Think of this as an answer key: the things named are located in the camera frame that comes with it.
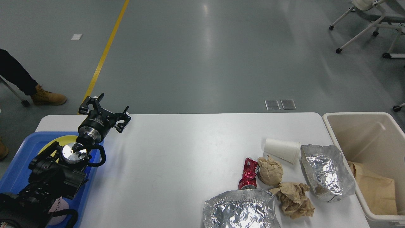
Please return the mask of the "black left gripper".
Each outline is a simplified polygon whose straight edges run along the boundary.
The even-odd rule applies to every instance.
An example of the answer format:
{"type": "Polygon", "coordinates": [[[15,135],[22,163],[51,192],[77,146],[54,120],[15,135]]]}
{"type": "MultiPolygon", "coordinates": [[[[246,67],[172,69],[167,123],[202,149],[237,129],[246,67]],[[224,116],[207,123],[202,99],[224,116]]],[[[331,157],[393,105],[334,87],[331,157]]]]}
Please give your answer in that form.
{"type": "Polygon", "coordinates": [[[118,133],[122,133],[131,120],[128,113],[129,106],[126,106],[123,112],[104,115],[104,109],[100,105],[103,97],[104,93],[95,97],[88,96],[79,106],[78,114],[88,115],[78,127],[78,134],[83,142],[100,143],[112,128],[115,128],[118,133]]]}

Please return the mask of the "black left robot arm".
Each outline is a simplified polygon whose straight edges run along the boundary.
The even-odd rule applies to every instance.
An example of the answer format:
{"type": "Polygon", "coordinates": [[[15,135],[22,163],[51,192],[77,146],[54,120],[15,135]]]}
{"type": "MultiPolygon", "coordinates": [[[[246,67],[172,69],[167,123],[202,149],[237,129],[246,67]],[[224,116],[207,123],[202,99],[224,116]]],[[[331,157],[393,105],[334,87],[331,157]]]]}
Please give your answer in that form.
{"type": "Polygon", "coordinates": [[[131,117],[127,106],[123,112],[112,113],[101,107],[104,94],[87,97],[78,112],[87,115],[78,127],[78,137],[61,146],[53,142],[29,163],[28,184],[18,193],[1,193],[1,223],[11,228],[45,228],[52,218],[70,215],[65,227],[73,228],[78,221],[75,209],[51,212],[60,198],[74,199],[87,182],[85,170],[100,167],[106,160],[101,145],[112,128],[121,133],[131,117]]]}

